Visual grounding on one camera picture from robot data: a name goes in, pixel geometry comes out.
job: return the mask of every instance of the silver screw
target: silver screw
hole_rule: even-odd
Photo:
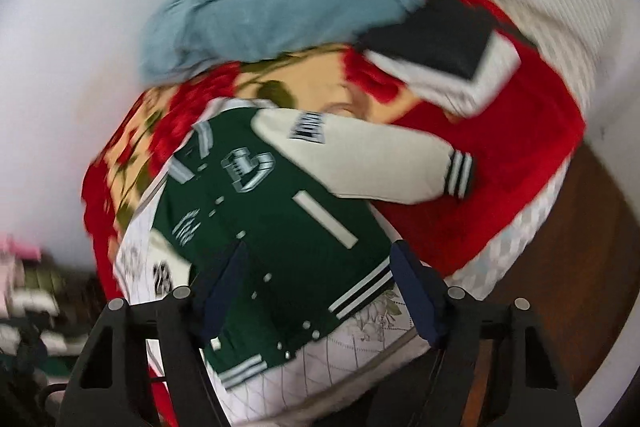
[[[531,308],[531,304],[529,304],[529,301],[527,301],[527,299],[523,299],[522,297],[518,297],[513,301],[513,303],[515,304],[517,309],[524,312]]]
[[[113,300],[109,301],[109,309],[112,312],[114,312],[116,310],[119,310],[123,306],[124,306],[124,301],[120,297],[118,297],[117,299],[113,299]]]
[[[460,299],[464,299],[466,292],[460,286],[452,286],[447,290],[447,294],[452,299],[459,301]]]
[[[191,295],[191,290],[188,286],[178,286],[174,290],[174,297],[176,299],[186,299],[189,295]]]

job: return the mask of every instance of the jacket sleeve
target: jacket sleeve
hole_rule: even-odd
[[[284,108],[258,111],[252,128],[340,198],[413,204],[470,187],[471,156],[428,133]]]

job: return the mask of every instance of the black and white folded garment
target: black and white folded garment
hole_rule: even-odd
[[[358,48],[423,100],[468,118],[495,99],[520,65],[496,27],[485,10],[429,0],[404,22],[367,31]]]

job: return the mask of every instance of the black fabric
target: black fabric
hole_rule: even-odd
[[[515,26],[461,0],[427,0],[403,22],[363,33],[355,47],[472,80],[496,28],[535,47]]]

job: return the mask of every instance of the black cable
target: black cable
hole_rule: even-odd
[[[42,412],[47,412],[45,409],[45,404],[47,402],[47,398],[49,395],[53,393],[57,393],[58,391],[64,391],[66,389],[66,383],[52,383],[45,387],[38,393],[38,407]]]

